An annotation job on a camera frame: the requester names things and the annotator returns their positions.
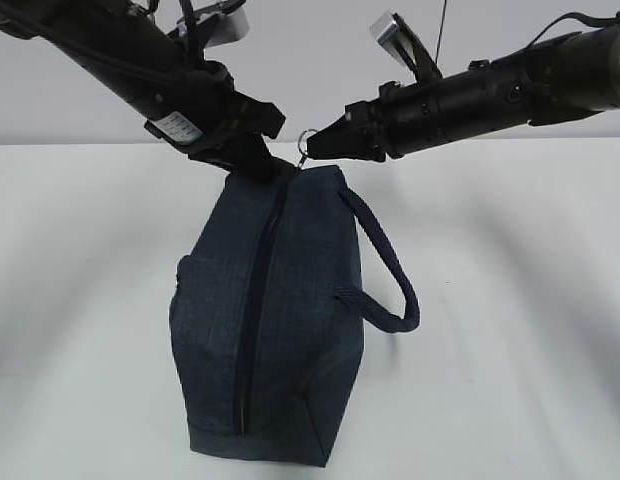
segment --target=white backdrop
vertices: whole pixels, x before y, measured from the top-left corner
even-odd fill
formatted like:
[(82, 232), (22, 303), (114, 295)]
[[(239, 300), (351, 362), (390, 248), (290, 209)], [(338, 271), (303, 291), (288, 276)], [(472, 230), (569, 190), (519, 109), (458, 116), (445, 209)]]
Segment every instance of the white backdrop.
[(0, 147), (0, 480), (620, 480), (620, 139), (344, 166), (423, 324), (367, 329), (318, 470), (188, 451), (167, 310), (223, 175), (161, 145)]
[[(193, 0), (197, 7), (212, 3)], [(386, 10), (396, 11), (434, 55), (442, 7), (443, 0), (248, 0), (248, 36), (211, 49), (208, 58), (227, 64), (242, 92), (274, 102), (288, 116), (280, 140), (293, 141), (306, 128), (327, 127), (345, 105), (375, 98), (379, 85), (411, 83), (408, 69), (375, 43), (368, 27)], [(513, 53), (574, 10), (613, 16), (620, 0), (449, 0), (441, 69), (453, 75), (471, 60)], [(180, 16), (177, 0), (161, 1), (164, 31)], [(580, 30), (568, 21), (549, 35)], [(0, 145), (151, 142), (143, 123), (52, 46), (0, 33)], [(620, 136), (620, 112), (497, 136)]]

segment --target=cable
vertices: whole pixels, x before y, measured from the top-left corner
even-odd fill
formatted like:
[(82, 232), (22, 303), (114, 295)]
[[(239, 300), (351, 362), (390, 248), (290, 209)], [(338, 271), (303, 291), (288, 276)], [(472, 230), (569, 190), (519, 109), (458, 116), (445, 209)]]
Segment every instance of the cable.
[(186, 24), (186, 37), (188, 39), (188, 63), (196, 68), (199, 62), (199, 36), (197, 35), (197, 17), (190, 0), (179, 0), (183, 12), (183, 20)]
[(54, 30), (30, 20), (19, 9), (10, 7), (2, 2), (0, 2), (0, 14), (16, 21), (20, 26), (25, 27), (32, 33), (86, 60), (90, 60), (100, 67), (159, 85), (174, 85), (179, 81), (179, 77), (175, 75), (164, 74), (156, 70), (132, 65), (60, 36)]
[(441, 13), (441, 25), (439, 26), (439, 39), (437, 40), (437, 55), (434, 63), (439, 63), (439, 53), (441, 53), (441, 41), (443, 40), (443, 27), (446, 24), (446, 13), (448, 12), (448, 0), (443, 2), (443, 12)]
[(524, 51), (527, 52), (528, 50), (530, 50), (534, 46), (534, 44), (537, 43), (546, 33), (548, 33), (548, 31), (552, 27), (554, 27), (560, 22), (563, 22), (564, 20), (577, 20), (578, 22), (583, 23), (586, 27), (590, 28), (606, 28), (612, 27), (620, 23), (620, 12), (617, 14), (616, 18), (595, 18), (579, 12), (570, 12), (566, 13), (565, 15), (561, 15), (554, 22), (544, 28), (541, 33), (528, 44)]

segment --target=dark blue bag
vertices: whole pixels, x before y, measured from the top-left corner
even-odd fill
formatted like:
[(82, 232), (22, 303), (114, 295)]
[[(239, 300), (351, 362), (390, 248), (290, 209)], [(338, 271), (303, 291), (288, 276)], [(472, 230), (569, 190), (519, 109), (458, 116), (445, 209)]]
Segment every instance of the dark blue bag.
[[(361, 290), (358, 218), (406, 298), (404, 318)], [(285, 169), (262, 185), (230, 175), (179, 264), (172, 347), (191, 449), (325, 466), (363, 354), (365, 318), (419, 325), (392, 247), (338, 167)]]

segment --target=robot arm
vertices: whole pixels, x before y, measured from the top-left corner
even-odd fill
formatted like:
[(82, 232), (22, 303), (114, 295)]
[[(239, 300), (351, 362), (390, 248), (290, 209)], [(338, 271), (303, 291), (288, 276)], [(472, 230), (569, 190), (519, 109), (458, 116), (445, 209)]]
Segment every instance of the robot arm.
[(146, 119), (146, 129), (192, 160), (259, 180), (279, 166), (263, 140), (276, 138), (285, 117), (271, 103), (237, 92), (224, 65), (204, 48), (247, 33), (246, 0), (198, 11), (180, 0), (185, 18), (169, 34), (148, 8), (130, 0), (0, 0), (0, 30), (41, 36), (80, 64)]
[(387, 155), (401, 158), (516, 125), (551, 125), (620, 109), (620, 12), (610, 19), (571, 13), (551, 26), (567, 18), (599, 30), (536, 44), (540, 35), (508, 57), (475, 61), (468, 71), (442, 78), (403, 19), (386, 14), (371, 31), (417, 83), (391, 82), (378, 99), (346, 107), (336, 123), (308, 139), (310, 158), (383, 162)]

